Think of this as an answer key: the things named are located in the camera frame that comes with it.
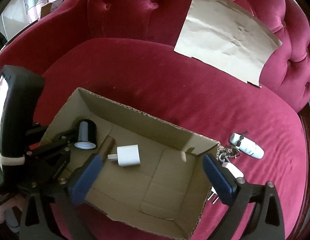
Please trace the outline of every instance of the tufted backrest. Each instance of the tufted backrest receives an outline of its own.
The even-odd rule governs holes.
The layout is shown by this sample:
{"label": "tufted backrest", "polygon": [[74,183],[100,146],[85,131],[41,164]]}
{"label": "tufted backrest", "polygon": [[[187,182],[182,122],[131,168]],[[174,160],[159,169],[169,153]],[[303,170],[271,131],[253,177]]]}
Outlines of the tufted backrest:
{"label": "tufted backrest", "polygon": [[[265,64],[260,83],[295,111],[310,99],[310,25],[293,0],[232,0],[283,42]],[[131,38],[175,46],[191,0],[88,0],[92,37]]]}

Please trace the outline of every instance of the red sofa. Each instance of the red sofa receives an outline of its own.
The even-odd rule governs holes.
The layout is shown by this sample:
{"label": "red sofa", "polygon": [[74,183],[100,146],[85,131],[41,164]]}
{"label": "red sofa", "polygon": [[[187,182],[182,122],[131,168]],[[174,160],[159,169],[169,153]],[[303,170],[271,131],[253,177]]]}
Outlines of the red sofa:
{"label": "red sofa", "polygon": [[[224,146],[232,133],[248,132],[265,155],[233,163],[251,183],[274,181],[287,237],[305,203],[308,152],[297,112],[310,99],[310,24],[293,0],[233,1],[283,42],[263,68],[261,89],[173,51],[191,0],[65,0],[1,52],[0,70],[19,65],[45,77],[35,113],[42,124],[83,87]],[[163,239],[88,205],[79,210],[98,239]],[[192,239],[207,239],[225,211],[207,203]]]}

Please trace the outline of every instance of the blue gripper pad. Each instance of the blue gripper pad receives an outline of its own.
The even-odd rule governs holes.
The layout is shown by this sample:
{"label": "blue gripper pad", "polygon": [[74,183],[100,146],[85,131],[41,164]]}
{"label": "blue gripper pad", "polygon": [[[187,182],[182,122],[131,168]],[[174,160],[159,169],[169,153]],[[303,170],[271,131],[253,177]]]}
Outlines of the blue gripper pad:
{"label": "blue gripper pad", "polygon": [[232,206],[237,189],[235,177],[227,168],[221,166],[212,154],[205,154],[203,156],[203,169],[221,202]]}
{"label": "blue gripper pad", "polygon": [[92,154],[83,166],[74,170],[69,177],[68,193],[70,202],[73,205],[83,204],[85,197],[92,187],[98,174],[103,168],[101,156]]}

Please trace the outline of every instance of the metal bolt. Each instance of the metal bolt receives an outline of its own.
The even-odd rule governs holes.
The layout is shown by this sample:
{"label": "metal bolt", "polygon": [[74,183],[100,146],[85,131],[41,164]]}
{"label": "metal bolt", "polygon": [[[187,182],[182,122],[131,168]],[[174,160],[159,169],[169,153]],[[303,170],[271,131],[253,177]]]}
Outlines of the metal bolt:
{"label": "metal bolt", "polygon": [[237,178],[236,180],[237,180],[237,182],[238,182],[239,184],[244,184],[244,183],[246,182],[246,180],[245,180],[244,178],[242,178],[242,177],[239,177],[239,178]]}
{"label": "metal bolt", "polygon": [[266,184],[268,187],[275,187],[275,184],[272,181],[268,181]]}
{"label": "metal bolt", "polygon": [[64,185],[66,183],[67,183],[67,179],[65,179],[65,178],[60,178],[59,179],[59,184]]}

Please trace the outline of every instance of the brown box in background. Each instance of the brown box in background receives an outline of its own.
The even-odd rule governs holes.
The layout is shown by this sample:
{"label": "brown box in background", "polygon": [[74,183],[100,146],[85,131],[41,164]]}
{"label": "brown box in background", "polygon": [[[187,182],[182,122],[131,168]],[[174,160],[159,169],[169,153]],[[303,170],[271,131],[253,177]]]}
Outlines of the brown box in background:
{"label": "brown box in background", "polygon": [[[211,184],[202,169],[202,153],[216,154],[219,142],[78,88],[58,112],[42,139],[74,127],[83,118],[98,129],[97,144],[107,135],[117,146],[138,144],[139,166],[120,167],[107,160],[86,201],[112,220],[144,231],[187,239],[195,229]],[[97,150],[71,146],[69,176]]]}

